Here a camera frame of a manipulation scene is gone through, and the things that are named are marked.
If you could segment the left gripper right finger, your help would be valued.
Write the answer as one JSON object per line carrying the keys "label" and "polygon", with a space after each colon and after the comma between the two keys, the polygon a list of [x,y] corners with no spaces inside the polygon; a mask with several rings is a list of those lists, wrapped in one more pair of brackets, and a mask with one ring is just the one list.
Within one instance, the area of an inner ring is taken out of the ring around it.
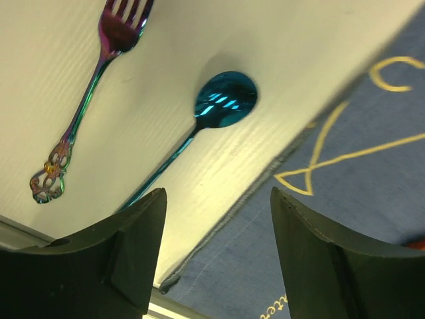
{"label": "left gripper right finger", "polygon": [[273,187],[272,223],[292,318],[423,318],[424,251],[373,239]]}

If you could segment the blue metallic spoon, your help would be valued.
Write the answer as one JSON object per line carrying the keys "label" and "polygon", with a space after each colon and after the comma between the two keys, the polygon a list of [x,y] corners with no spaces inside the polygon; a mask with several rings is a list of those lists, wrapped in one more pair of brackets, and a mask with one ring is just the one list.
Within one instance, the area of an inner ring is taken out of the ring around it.
{"label": "blue metallic spoon", "polygon": [[142,198],[156,179],[189,146],[197,133],[204,129],[225,128],[241,121],[251,113],[257,100],[257,86],[244,73],[226,71],[212,77],[200,89],[195,99],[195,126],[192,132],[118,210],[127,209]]}

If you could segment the blue embroidered cloth placemat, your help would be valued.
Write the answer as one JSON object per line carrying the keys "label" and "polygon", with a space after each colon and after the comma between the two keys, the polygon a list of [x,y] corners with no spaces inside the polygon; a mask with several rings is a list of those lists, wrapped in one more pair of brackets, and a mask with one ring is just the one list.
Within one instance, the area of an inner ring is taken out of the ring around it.
{"label": "blue embroidered cloth placemat", "polygon": [[273,187],[360,233],[424,235],[424,11],[316,118],[161,284],[209,318],[289,318]]}

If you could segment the red round plate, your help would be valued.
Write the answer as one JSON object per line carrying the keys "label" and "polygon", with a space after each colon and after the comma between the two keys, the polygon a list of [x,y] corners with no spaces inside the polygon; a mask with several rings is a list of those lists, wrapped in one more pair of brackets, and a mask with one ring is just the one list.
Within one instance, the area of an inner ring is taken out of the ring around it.
{"label": "red round plate", "polygon": [[405,244],[405,247],[411,248],[411,249],[418,249],[418,250],[425,250],[425,239],[420,239],[417,241],[411,241],[407,244]]}

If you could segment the pink metallic fork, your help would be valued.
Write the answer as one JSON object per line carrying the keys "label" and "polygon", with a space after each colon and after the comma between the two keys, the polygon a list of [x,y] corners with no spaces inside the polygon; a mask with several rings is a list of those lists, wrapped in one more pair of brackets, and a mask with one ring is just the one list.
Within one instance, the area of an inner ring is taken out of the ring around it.
{"label": "pink metallic fork", "polygon": [[29,181],[36,203],[48,203],[64,193],[64,176],[70,165],[78,129],[93,93],[110,63],[137,45],[154,2],[154,0],[133,1],[133,3],[120,1],[118,10],[113,12],[116,2],[106,1],[98,22],[100,55],[92,77],[66,131],[53,147],[44,167]]}

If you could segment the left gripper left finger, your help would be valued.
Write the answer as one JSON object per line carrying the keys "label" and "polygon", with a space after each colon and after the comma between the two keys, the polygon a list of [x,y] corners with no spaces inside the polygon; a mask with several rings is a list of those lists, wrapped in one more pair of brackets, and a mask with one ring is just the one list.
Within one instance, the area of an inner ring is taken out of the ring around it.
{"label": "left gripper left finger", "polygon": [[2,318],[141,318],[147,314],[167,193],[45,247],[1,250]]}

